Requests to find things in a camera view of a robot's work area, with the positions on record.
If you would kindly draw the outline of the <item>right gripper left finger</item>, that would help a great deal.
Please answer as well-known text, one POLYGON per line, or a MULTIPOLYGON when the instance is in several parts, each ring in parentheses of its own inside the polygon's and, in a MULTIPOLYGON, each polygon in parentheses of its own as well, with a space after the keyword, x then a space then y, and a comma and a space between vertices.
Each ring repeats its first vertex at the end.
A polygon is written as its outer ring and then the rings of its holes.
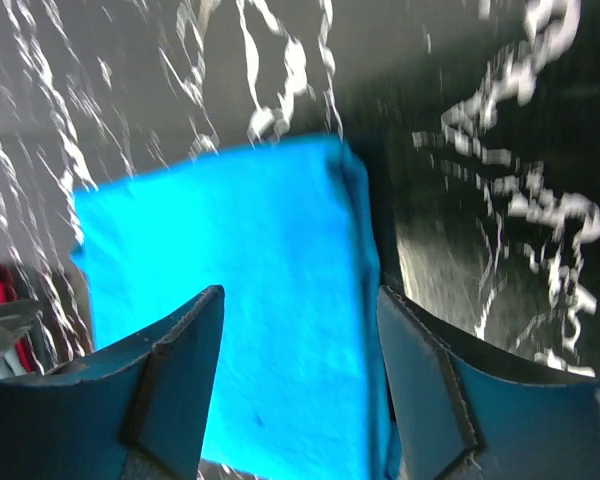
POLYGON ((0 380, 0 479, 193 479, 225 292, 45 375, 0 380))

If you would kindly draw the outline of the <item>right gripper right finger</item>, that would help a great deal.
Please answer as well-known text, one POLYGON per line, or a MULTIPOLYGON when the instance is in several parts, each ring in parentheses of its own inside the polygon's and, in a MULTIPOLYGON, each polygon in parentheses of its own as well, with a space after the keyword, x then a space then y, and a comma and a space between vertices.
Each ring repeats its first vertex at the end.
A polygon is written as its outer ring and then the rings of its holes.
POLYGON ((389 286, 377 320, 411 479, 600 479, 600 379, 534 363, 389 286))

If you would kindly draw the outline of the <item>blue t shirt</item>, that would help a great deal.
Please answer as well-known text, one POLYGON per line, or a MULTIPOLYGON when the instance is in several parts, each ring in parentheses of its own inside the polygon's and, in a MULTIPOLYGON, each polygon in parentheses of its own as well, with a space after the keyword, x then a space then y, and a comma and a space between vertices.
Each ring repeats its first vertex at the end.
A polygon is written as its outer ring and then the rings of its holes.
POLYGON ((240 147, 78 190, 98 348, 220 285, 206 461, 267 479, 393 479, 368 176, 336 136, 240 147))

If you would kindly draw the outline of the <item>dark red t shirt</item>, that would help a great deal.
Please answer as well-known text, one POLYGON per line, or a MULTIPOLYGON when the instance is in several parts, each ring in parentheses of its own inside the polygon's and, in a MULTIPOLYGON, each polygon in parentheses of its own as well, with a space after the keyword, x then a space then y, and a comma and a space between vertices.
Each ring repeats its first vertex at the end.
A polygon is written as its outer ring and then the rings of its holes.
MULTIPOLYGON (((0 264, 0 305, 19 300, 21 299, 16 292, 15 283, 10 271, 0 264)), ((42 371, 33 345, 36 320, 37 317, 30 332, 0 360, 0 379, 19 377, 42 371)))

